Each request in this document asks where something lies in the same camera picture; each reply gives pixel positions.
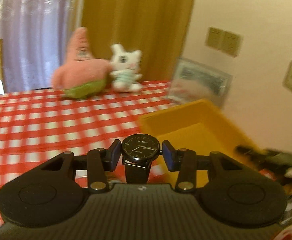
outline watch dial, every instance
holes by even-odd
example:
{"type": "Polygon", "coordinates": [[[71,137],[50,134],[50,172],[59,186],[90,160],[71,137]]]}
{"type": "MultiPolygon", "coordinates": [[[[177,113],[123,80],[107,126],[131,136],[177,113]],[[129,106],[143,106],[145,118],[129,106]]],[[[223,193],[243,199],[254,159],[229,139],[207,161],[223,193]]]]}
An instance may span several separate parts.
{"type": "Polygon", "coordinates": [[[134,160],[152,158],[159,151],[158,140],[148,134],[134,134],[122,142],[123,151],[134,160]]]}

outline yellow tray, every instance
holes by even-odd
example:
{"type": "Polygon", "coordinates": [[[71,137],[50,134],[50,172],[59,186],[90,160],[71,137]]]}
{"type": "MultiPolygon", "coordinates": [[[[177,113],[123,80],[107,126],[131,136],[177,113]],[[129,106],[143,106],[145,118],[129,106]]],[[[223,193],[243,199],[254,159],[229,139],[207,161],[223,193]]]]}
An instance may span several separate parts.
{"type": "MultiPolygon", "coordinates": [[[[139,122],[143,133],[156,137],[160,143],[169,140],[175,149],[188,148],[198,155],[219,151],[255,168],[246,156],[235,153],[234,149],[238,145],[260,149],[208,100],[198,100],[142,115],[139,122]]],[[[175,187],[178,172],[170,173],[162,156],[158,157],[158,162],[165,171],[165,180],[175,187]]],[[[202,187],[207,182],[207,171],[197,171],[197,187],[202,187]]]]}

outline plush toy foot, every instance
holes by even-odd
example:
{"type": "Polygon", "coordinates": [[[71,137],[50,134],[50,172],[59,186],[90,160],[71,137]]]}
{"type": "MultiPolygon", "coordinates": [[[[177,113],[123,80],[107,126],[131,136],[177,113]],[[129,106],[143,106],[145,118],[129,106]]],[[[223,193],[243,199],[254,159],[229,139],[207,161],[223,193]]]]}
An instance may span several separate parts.
{"type": "Polygon", "coordinates": [[[113,89],[117,92],[127,92],[126,84],[123,82],[113,82],[113,89]]]}
{"type": "Polygon", "coordinates": [[[138,83],[132,84],[129,87],[129,92],[133,92],[133,93],[139,92],[142,90],[142,87],[143,86],[141,84],[138,84],[138,83]]]}

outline watch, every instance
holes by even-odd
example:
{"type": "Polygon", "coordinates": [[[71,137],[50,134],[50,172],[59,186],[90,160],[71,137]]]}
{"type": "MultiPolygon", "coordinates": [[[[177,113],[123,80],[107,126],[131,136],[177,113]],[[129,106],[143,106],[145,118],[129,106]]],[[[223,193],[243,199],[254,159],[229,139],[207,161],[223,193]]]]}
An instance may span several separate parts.
{"type": "Polygon", "coordinates": [[[151,163],[160,153],[159,141],[148,134],[133,134],[123,140],[121,152],[126,182],[147,183],[151,163]]]}

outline red and white checkered tablecloth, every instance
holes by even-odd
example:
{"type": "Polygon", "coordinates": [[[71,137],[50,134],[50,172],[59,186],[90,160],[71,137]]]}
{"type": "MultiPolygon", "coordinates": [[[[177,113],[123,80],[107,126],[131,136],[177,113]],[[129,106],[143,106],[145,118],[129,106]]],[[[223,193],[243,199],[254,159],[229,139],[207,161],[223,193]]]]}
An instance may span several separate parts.
{"type": "MultiPolygon", "coordinates": [[[[40,163],[62,153],[86,154],[108,148],[139,133],[140,114],[171,106],[166,82],[143,82],[140,93],[117,94],[106,90],[87,100],[70,100],[62,92],[36,90],[0,98],[0,187],[40,163]]],[[[78,171],[77,178],[87,171],[78,171]]],[[[115,174],[124,174],[121,164],[115,174]]],[[[153,165],[150,179],[161,174],[153,165]]]]}

